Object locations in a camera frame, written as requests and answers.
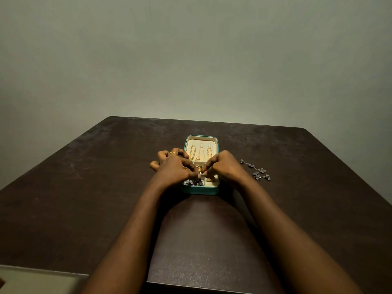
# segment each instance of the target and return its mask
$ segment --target dark wooden table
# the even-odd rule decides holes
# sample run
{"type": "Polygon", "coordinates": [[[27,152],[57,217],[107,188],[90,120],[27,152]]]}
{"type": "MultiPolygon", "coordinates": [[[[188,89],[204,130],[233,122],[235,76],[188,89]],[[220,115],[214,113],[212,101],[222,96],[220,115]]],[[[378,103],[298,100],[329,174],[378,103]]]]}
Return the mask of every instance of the dark wooden table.
{"type": "MultiPolygon", "coordinates": [[[[364,291],[391,289],[392,207],[358,175],[303,128],[201,121],[106,118],[12,182],[0,191],[0,264],[90,274],[150,161],[190,134],[264,167],[272,180],[260,184],[364,291]]],[[[190,196],[163,217],[148,284],[284,293],[241,198],[220,196],[190,196]]]]}

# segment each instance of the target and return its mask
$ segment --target white wall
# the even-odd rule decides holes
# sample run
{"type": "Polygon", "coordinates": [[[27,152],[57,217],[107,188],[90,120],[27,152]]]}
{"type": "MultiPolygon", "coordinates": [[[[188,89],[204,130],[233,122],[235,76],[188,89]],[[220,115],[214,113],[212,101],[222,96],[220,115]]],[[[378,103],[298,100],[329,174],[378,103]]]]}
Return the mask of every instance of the white wall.
{"type": "Polygon", "coordinates": [[[304,127],[392,202],[391,12],[391,0],[0,0],[0,188],[117,115],[304,127]]]}

